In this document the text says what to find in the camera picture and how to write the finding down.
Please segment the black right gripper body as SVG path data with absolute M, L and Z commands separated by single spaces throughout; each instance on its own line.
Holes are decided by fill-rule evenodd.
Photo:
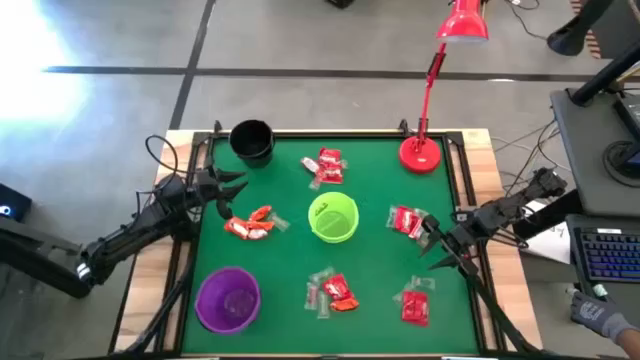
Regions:
M 445 242 L 456 254 L 467 252 L 470 247 L 475 246 L 478 242 L 476 231 L 474 230 L 474 221 L 468 219 L 467 221 L 456 223 L 446 232 Z

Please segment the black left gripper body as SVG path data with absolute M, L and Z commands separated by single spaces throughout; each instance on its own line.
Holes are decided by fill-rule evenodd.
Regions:
M 202 207 L 205 207 L 211 201 L 214 201 L 218 207 L 224 204 L 224 200 L 221 197 L 220 181 L 213 167 L 197 170 L 195 173 L 195 185 Z

